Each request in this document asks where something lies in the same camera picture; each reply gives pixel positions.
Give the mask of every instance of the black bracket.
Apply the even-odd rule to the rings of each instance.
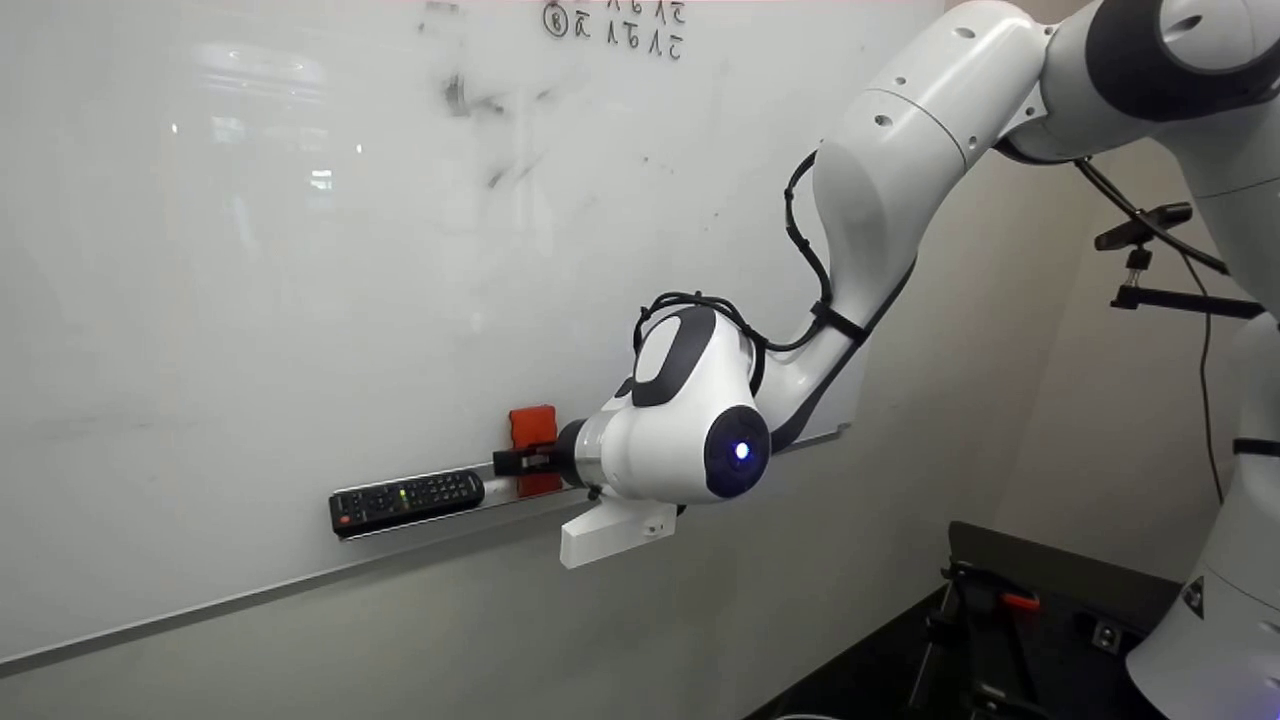
[[[1207,315],[1233,315],[1233,318],[1256,318],[1265,306],[1253,301],[1229,301],[1229,294],[1188,294],[1188,290],[1166,290],[1166,286],[1135,286],[1121,283],[1112,306],[1171,306],[1171,312],[1207,312]]]
[[[1175,235],[1169,235],[1169,228],[1175,228],[1175,222],[1184,222],[1191,216],[1198,216],[1191,204],[1159,204],[1159,206],[1139,212],[1139,220],[1126,220],[1126,222],[1102,230],[1093,239],[1093,246],[1098,251],[1117,251],[1117,246],[1139,246],[1146,251],[1146,245],[1158,239],[1158,230],[1159,230],[1159,245],[1175,246],[1181,257],[1188,257],[1188,259],[1198,259],[1198,263],[1204,263],[1204,269],[1214,269],[1219,276],[1233,276],[1233,269],[1226,259],[1217,259],[1217,257],[1207,257],[1207,251],[1199,251],[1199,246],[1191,246],[1191,245],[1184,245]]]

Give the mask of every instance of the cable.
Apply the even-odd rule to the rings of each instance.
[[[1191,283],[1199,294],[1207,294],[1198,263],[1217,269],[1229,276],[1229,263],[1198,251],[1191,245],[1169,235],[1159,222],[1152,222],[1093,160],[1078,160],[1082,174],[1107,196],[1128,220],[1146,222],[1152,235],[1159,235],[1188,269]],[[1214,444],[1214,388],[1207,388],[1207,353],[1214,353],[1214,315],[1204,312],[1204,332],[1199,332],[1199,359],[1198,359],[1198,379],[1199,379],[1199,431],[1204,431],[1204,459],[1207,459],[1207,476],[1214,476],[1214,497],[1217,505],[1226,505],[1226,470],[1217,463],[1217,444]]]
[[[798,163],[798,171],[794,171],[794,181],[789,181],[789,187],[783,187],[783,222],[789,222],[794,246],[805,257],[809,271],[812,271],[817,283],[822,283],[817,306],[832,306],[832,271],[828,271],[823,259],[812,251],[809,235],[805,235],[802,222],[798,222],[798,185],[812,171],[812,163],[817,163],[817,152],[809,152],[809,154]],[[727,315],[760,353],[763,353],[763,348],[769,348],[769,353],[794,353],[794,348],[809,342],[809,339],[823,328],[823,318],[812,318],[798,339],[779,342],[779,339],[769,339],[756,323],[747,323],[747,315],[746,315],[734,301],[723,301],[723,294],[662,290],[647,306],[639,306],[639,318],[637,318],[637,328],[634,328],[634,348],[637,348],[637,353],[639,353],[639,342],[644,342],[644,323],[647,323],[652,315],[662,315],[662,312],[672,312],[672,306],[712,306],[712,312]]]
[[[1198,263],[1191,263],[1188,257],[1181,257],[1181,259],[1184,259],[1191,283],[1199,286],[1199,294],[1207,294]],[[1226,505],[1229,493],[1226,493],[1226,470],[1219,470],[1219,463],[1217,463],[1217,444],[1214,444],[1214,434],[1217,434],[1217,431],[1214,431],[1214,393],[1207,393],[1214,315],[1199,312],[1199,323],[1204,323],[1204,332],[1199,332],[1199,359],[1198,359],[1198,376],[1199,376],[1199,431],[1204,431],[1204,459],[1207,459],[1207,476],[1214,476],[1214,497],[1217,497],[1217,505]]]

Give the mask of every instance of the black cable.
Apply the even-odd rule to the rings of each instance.
[[[1191,283],[1199,286],[1199,294],[1207,294],[1198,263],[1191,263],[1188,257],[1181,257],[1181,259],[1184,259]],[[1214,393],[1207,393],[1214,312],[1199,312],[1199,323],[1204,323],[1204,332],[1199,332],[1199,359],[1198,359],[1198,376],[1199,376],[1199,431],[1204,431],[1204,459],[1207,459],[1207,476],[1214,476],[1214,497],[1217,497],[1217,505],[1226,505],[1229,493],[1226,493],[1226,470],[1219,470],[1219,463],[1217,463],[1217,444],[1214,444],[1214,434],[1217,434],[1217,431],[1214,431]]]
[[[789,222],[794,246],[805,257],[809,271],[812,271],[817,283],[822,283],[817,306],[832,306],[832,271],[823,269],[823,259],[817,257],[817,246],[809,245],[809,235],[805,235],[802,222],[798,222],[798,185],[812,171],[812,163],[817,163],[817,152],[809,152],[809,154],[798,163],[798,171],[794,171],[794,181],[789,181],[789,187],[783,187],[783,222]],[[763,353],[763,348],[769,348],[769,353],[794,353],[794,348],[809,342],[809,339],[823,328],[822,318],[812,318],[798,339],[779,342],[779,339],[769,339],[756,323],[747,323],[747,315],[746,315],[734,301],[723,301],[723,294],[662,290],[647,306],[639,306],[639,318],[637,318],[637,328],[634,328],[634,348],[637,348],[637,353],[639,353],[639,342],[644,342],[644,323],[647,323],[652,315],[662,315],[662,312],[672,312],[672,306],[712,306],[712,312],[727,315],[760,353]]]
[[[1107,196],[1128,220],[1146,222],[1152,235],[1159,235],[1188,269],[1191,283],[1199,286],[1199,294],[1207,294],[1198,263],[1217,269],[1229,276],[1229,263],[1198,251],[1191,245],[1169,235],[1159,222],[1152,222],[1093,160],[1078,160],[1082,174]],[[1199,431],[1204,431],[1204,459],[1207,459],[1207,476],[1214,476],[1214,497],[1217,505],[1226,505],[1226,470],[1217,463],[1217,444],[1214,444],[1214,388],[1207,388],[1207,353],[1214,353],[1214,315],[1204,312],[1204,332],[1199,332],[1199,359],[1198,359],[1198,379],[1199,379]]]

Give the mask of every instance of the whiteboard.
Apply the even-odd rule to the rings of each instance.
[[[325,497],[593,412],[666,286],[798,332],[779,185],[928,16],[7,0],[0,659],[427,543]]]

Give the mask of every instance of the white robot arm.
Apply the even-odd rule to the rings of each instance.
[[[567,569],[672,536],[675,505],[747,493],[805,431],[916,263],[958,181],[1000,149],[1063,163],[1159,139],[1233,276],[1280,315],[1280,4],[1093,0],[1057,28],[1000,0],[919,33],[822,145],[812,169],[832,286],[798,348],[763,348],[734,312],[685,304],[647,323],[634,379],[559,434],[600,505],[564,523]],[[1243,455],[1175,602],[1128,659],[1169,716],[1280,712],[1280,336],[1256,328]]]

